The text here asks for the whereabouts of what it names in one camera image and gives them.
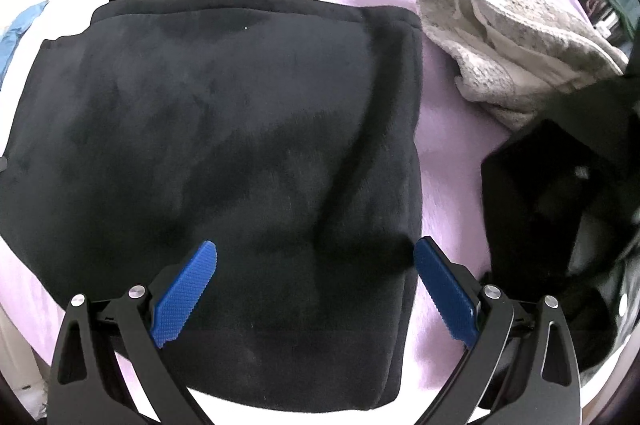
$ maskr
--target white bed sheet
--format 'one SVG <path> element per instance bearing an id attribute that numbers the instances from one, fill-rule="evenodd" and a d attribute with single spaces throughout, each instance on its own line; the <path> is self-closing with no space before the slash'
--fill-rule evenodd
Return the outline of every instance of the white bed sheet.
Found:
<path id="1" fill-rule="evenodd" d="M 39 0 L 0 0 L 6 23 L 25 6 Z M 33 60 L 44 39 L 84 30 L 92 12 L 106 0 L 49 0 L 44 13 L 22 39 L 0 90 L 0 155 L 4 151 L 17 102 Z M 325 0 L 350 5 L 393 4 L 415 9 L 414 0 Z M 555 0 L 566 10 L 571 0 Z M 475 275 L 489 268 L 482 225 L 480 164 L 486 154 L 507 138 L 504 127 L 460 97 L 453 76 L 456 66 L 442 50 L 425 39 L 424 83 L 416 143 L 422 170 L 423 233 L 434 236 L 454 262 Z M 63 310 L 40 282 L 0 240 L 0 305 L 36 352 L 50 363 Z M 457 364 L 462 346 L 453 341 L 424 287 L 418 283 L 410 322 L 402 387 L 398 398 L 373 411 L 343 411 L 326 415 L 260 410 L 194 393 L 218 425 L 249 420 L 280 424 L 414 423 Z M 154 413 L 137 384 L 129 362 L 123 371 L 142 412 Z"/>

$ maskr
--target black fabric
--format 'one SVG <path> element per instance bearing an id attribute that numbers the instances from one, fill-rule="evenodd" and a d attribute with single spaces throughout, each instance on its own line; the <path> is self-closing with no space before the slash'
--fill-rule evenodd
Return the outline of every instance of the black fabric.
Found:
<path id="1" fill-rule="evenodd" d="M 639 100 L 638 78 L 558 96 L 482 163 L 485 280 L 515 299 L 558 297 L 583 383 L 638 317 Z"/>
<path id="2" fill-rule="evenodd" d="M 210 239 L 218 269 L 162 350 L 179 379 L 256 407 L 384 405 L 417 278 L 420 52 L 397 7 L 108 3 L 34 62 L 0 234 L 63 307 Z"/>

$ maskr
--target mattress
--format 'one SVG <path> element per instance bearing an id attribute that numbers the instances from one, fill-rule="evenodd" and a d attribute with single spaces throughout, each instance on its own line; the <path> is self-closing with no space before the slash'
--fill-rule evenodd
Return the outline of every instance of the mattress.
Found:
<path id="1" fill-rule="evenodd" d="M 4 10 L 0 24 L 10 22 L 24 6 L 39 1 L 2 0 L 12 7 Z M 415 0 L 324 1 L 356 6 L 387 4 L 415 10 Z M 553 1 L 567 11 L 583 15 L 576 0 Z M 25 34 L 0 90 L 0 154 L 4 151 L 15 108 L 42 41 L 81 32 L 89 25 L 92 12 L 105 2 L 49 0 L 43 14 Z M 420 118 L 415 134 L 422 177 L 422 233 L 433 236 L 453 262 L 465 264 L 479 277 L 490 267 L 482 223 L 480 164 L 509 133 L 478 106 L 463 100 L 454 84 L 458 72 L 454 61 L 426 38 L 423 41 L 423 67 Z M 63 310 L 2 240 L 0 264 L 0 305 L 34 350 L 50 363 Z M 418 283 L 398 398 L 373 411 L 332 413 L 332 422 L 375 424 L 394 420 L 414 423 L 449 377 L 462 352 L 462 344 L 450 338 L 431 299 Z M 154 417 L 129 362 L 122 360 L 121 367 L 139 409 Z M 328 420 L 324 415 L 260 410 L 210 395 L 194 395 L 218 425 L 250 420 L 284 424 Z"/>

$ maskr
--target blue gripper pad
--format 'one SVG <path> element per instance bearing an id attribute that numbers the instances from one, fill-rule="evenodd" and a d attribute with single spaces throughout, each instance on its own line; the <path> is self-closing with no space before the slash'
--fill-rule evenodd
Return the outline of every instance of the blue gripper pad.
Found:
<path id="1" fill-rule="evenodd" d="M 479 334 L 476 311 L 449 267 L 425 239 L 414 247 L 414 264 L 452 338 L 471 349 Z"/>
<path id="2" fill-rule="evenodd" d="M 178 338 L 216 270 L 216 246 L 205 241 L 156 302 L 149 331 L 157 347 Z"/>

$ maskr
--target fuzzy gray garment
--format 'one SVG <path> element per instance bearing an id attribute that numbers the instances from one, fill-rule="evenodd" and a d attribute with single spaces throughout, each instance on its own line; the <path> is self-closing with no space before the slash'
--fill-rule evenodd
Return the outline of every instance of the fuzzy gray garment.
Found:
<path id="1" fill-rule="evenodd" d="M 507 127 L 554 91 L 622 74 L 626 56 L 552 0 L 417 0 L 424 33 L 455 58 L 462 96 Z"/>

